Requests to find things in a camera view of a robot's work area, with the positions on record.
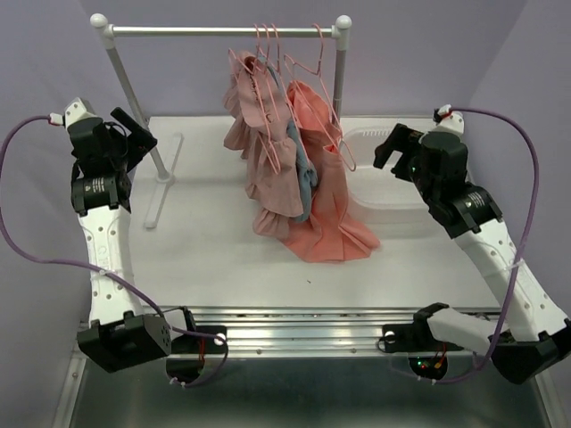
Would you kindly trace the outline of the salmon orange skirt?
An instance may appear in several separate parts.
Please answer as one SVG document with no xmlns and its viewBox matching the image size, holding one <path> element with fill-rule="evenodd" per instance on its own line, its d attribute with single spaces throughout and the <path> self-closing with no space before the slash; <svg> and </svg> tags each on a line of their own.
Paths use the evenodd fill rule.
<svg viewBox="0 0 571 428">
<path fill-rule="evenodd" d="M 299 109 L 293 88 L 288 85 L 287 97 Z M 291 221 L 289 236 L 283 244 L 305 262 L 345 262 L 366 259 L 380 242 L 362 222 L 349 214 L 349 189 L 341 153 L 329 143 L 318 125 L 307 118 L 298 124 L 306 153 L 318 175 L 312 190 L 310 216 L 303 222 Z"/>
</svg>

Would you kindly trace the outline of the pink hanger holding skirt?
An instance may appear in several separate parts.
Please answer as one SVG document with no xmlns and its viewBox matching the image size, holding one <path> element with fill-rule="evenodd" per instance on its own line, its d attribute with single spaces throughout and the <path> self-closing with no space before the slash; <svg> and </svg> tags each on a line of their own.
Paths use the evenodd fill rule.
<svg viewBox="0 0 571 428">
<path fill-rule="evenodd" d="M 322 30 L 318 24 L 314 23 L 314 29 L 310 30 L 307 36 L 317 37 L 319 39 L 320 46 L 317 65 L 312 69 L 296 61 L 287 53 L 284 54 L 284 63 L 291 77 L 290 86 L 293 88 L 295 98 L 301 99 L 298 104 L 302 107 L 294 109 L 297 123 L 304 125 L 306 119 L 311 118 L 311 123 L 319 126 L 322 133 L 329 139 L 329 143 L 331 143 L 338 152 L 341 152 L 343 147 L 345 148 L 349 159 L 346 159 L 344 156 L 341 156 L 341 159 L 347 169 L 354 172 L 357 168 L 357 164 L 353 157 L 352 150 L 347 143 L 343 141 L 343 131 L 340 124 L 345 55 L 349 46 L 351 26 L 352 21 L 346 15 L 340 16 L 337 23 L 331 29 Z M 322 61 L 326 37 L 334 39 L 337 48 L 333 97 L 330 97 L 322 78 Z M 310 86 L 305 85 L 295 76 L 296 69 L 304 70 L 319 80 L 324 98 L 320 97 Z"/>
</svg>

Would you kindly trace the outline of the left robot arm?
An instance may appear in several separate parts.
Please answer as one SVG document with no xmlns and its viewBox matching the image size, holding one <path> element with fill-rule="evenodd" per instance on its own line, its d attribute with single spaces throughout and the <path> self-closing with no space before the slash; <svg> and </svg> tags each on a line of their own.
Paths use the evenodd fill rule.
<svg viewBox="0 0 571 428">
<path fill-rule="evenodd" d="M 223 325 L 199 327 L 192 312 L 169 325 L 161 311 L 145 312 L 145 296 L 134 287 L 128 232 L 129 172 L 157 145 L 156 138 L 120 107 L 106 121 L 80 99 L 66 108 L 64 124 L 75 162 L 71 203 L 86 239 L 91 281 L 89 326 L 78 334 L 80 350 L 108 373 L 194 353 L 188 366 L 169 363 L 175 382 L 199 380 L 205 357 L 228 354 Z"/>
</svg>

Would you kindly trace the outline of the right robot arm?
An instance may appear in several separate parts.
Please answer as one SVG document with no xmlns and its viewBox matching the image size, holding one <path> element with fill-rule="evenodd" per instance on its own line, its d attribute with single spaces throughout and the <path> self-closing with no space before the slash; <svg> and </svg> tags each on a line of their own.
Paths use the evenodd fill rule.
<svg viewBox="0 0 571 428">
<path fill-rule="evenodd" d="M 385 325 L 378 348 L 386 353 L 468 350 L 489 356 L 504 379 L 522 384 L 570 354 L 570 318 L 549 297 L 509 236 L 501 210 L 481 186 L 468 181 L 468 147 L 451 132 L 426 133 L 401 123 L 375 149 L 381 169 L 411 182 L 428 212 L 469 257 L 502 305 L 497 321 L 436 302 L 407 325 Z"/>
</svg>

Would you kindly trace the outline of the pink hanger holding dress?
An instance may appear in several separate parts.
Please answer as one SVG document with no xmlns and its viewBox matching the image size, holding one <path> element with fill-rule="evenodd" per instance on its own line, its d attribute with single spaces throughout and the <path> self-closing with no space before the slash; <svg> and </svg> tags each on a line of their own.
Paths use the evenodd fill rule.
<svg viewBox="0 0 571 428">
<path fill-rule="evenodd" d="M 222 102 L 235 120 L 224 145 L 247 160 L 254 158 L 257 170 L 274 177 L 286 169 L 286 125 L 292 116 L 273 76 L 269 53 L 260 45 L 252 52 L 228 49 L 229 86 Z"/>
</svg>

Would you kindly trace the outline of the pink hanger holding denim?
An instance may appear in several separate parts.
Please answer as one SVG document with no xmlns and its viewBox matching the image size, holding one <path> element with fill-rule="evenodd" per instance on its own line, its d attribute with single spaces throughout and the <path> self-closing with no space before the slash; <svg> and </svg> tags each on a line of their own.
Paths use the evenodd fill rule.
<svg viewBox="0 0 571 428">
<path fill-rule="evenodd" d="M 285 93 L 286 92 L 286 85 L 283 80 L 282 72 L 281 72 L 281 45 L 279 39 L 279 32 L 277 26 L 274 23 L 271 23 L 268 27 L 265 27 L 266 30 L 266 37 L 267 37 L 267 64 L 271 66 L 274 72 L 274 77 L 277 82 L 278 88 Z M 271 60 L 270 52 L 275 51 L 275 59 Z"/>
</svg>

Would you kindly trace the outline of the translucent white plastic basin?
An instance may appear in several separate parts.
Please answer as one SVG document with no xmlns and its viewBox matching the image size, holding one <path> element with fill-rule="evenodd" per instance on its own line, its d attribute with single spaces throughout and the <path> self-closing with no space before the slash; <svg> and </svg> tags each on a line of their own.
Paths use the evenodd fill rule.
<svg viewBox="0 0 571 428">
<path fill-rule="evenodd" d="M 350 146 L 356 169 L 346 173 L 350 215 L 368 225 L 432 222 L 428 208 L 415 186 L 396 178 L 391 169 L 400 154 L 391 155 L 383 169 L 373 167 L 374 150 L 384 143 L 396 123 L 350 130 L 344 141 Z"/>
</svg>

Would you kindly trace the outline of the blue denim garment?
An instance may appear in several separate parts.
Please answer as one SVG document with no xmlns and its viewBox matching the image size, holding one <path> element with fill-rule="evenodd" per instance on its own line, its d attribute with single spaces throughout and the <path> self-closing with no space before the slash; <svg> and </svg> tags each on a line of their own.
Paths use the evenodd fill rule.
<svg viewBox="0 0 571 428">
<path fill-rule="evenodd" d="M 252 196 L 266 211 L 303 222 L 310 216 L 312 190 L 318 184 L 317 171 L 302 146 L 290 103 L 286 93 L 278 88 L 270 65 L 267 65 L 267 81 L 271 89 L 267 108 L 269 138 L 280 170 L 275 172 L 269 165 L 268 156 L 261 154 Z"/>
</svg>

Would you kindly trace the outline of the pale pink ruffled dress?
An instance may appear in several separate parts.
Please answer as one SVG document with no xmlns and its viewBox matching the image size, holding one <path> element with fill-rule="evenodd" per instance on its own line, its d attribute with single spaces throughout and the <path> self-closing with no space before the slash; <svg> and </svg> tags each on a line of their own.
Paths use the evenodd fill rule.
<svg viewBox="0 0 571 428">
<path fill-rule="evenodd" d="M 247 51 L 228 52 L 230 86 L 223 103 L 234 123 L 224 146 L 246 161 L 246 195 L 259 204 L 252 228 L 285 240 L 290 223 L 303 214 L 297 147 L 287 134 L 293 119 L 271 68 Z"/>
</svg>

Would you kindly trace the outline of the white clothes rack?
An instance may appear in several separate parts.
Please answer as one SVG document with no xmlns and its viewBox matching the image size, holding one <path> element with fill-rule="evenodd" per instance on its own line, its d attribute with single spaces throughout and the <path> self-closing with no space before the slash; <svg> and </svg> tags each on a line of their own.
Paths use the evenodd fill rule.
<svg viewBox="0 0 571 428">
<path fill-rule="evenodd" d="M 94 13 L 89 18 L 91 27 L 95 30 L 107 56 L 112 64 L 120 86 L 127 98 L 135 121 L 145 129 L 149 128 L 149 118 L 145 115 L 137 99 L 135 91 L 128 78 L 124 64 L 116 46 L 119 37 L 254 37 L 253 27 L 155 27 L 155 26 L 117 26 L 111 24 L 101 13 Z M 320 35 L 335 41 L 335 76 L 333 84 L 333 109 L 336 115 L 341 114 L 343 100 L 343 81 L 347 51 L 352 28 L 352 19 L 341 15 L 335 24 L 329 28 L 281 28 L 269 29 L 268 33 L 274 38 L 316 38 Z M 157 148 L 150 151 L 151 159 L 156 168 L 155 185 L 151 200 L 145 214 L 144 228 L 155 229 L 160 220 L 161 211 L 167 194 L 175 182 L 174 171 L 178 161 L 184 137 L 174 133 L 167 144 L 168 151 L 161 156 Z"/>
</svg>

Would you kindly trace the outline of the aluminium mounting rail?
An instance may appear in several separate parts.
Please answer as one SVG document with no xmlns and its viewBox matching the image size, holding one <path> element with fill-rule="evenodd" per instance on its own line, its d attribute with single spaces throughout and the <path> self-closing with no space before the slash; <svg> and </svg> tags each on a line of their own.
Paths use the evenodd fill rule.
<svg viewBox="0 0 571 428">
<path fill-rule="evenodd" d="M 408 324 L 416 308 L 193 307 L 198 325 L 227 328 L 229 356 L 373 358 L 383 326 Z"/>
</svg>

